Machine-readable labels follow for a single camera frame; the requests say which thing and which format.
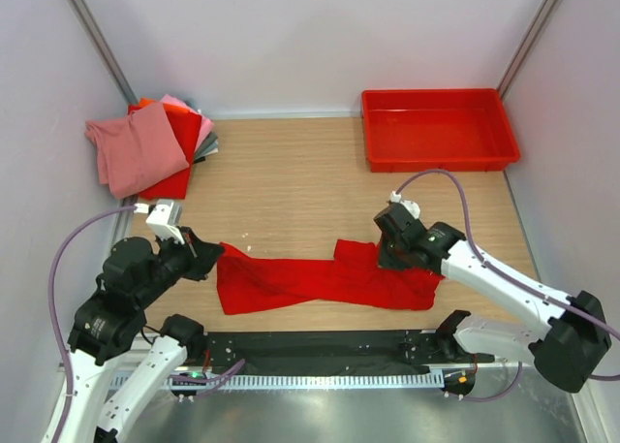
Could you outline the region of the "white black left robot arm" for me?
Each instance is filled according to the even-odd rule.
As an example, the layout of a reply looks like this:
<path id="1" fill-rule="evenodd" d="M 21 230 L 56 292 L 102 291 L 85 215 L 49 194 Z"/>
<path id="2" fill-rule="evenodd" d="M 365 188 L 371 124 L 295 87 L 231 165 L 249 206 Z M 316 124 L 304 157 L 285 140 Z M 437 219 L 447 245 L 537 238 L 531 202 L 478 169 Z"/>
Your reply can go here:
<path id="1" fill-rule="evenodd" d="M 204 281 L 223 255 L 188 227 L 176 237 L 118 241 L 96 279 L 95 293 L 77 310 L 65 353 L 65 382 L 45 442 L 125 442 L 146 405 L 182 364 L 205 353 L 203 326 L 170 316 L 145 358 L 114 395 L 109 386 L 146 325 L 145 310 L 178 280 Z"/>

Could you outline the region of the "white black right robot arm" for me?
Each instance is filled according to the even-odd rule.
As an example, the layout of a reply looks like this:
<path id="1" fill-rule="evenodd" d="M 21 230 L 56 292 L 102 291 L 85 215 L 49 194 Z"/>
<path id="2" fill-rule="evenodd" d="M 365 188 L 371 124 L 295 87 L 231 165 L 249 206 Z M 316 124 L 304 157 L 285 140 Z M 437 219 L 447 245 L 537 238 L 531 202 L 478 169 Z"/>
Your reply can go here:
<path id="1" fill-rule="evenodd" d="M 425 227 L 412 203 L 390 203 L 374 218 L 383 269 L 425 269 L 474 289 L 510 312 L 517 323 L 453 312 L 436 338 L 438 353 L 457 362 L 487 354 L 533 366 L 556 388 L 575 394 L 593 378 L 611 347 L 603 306 L 545 286 L 484 253 L 466 235 L 437 222 Z"/>

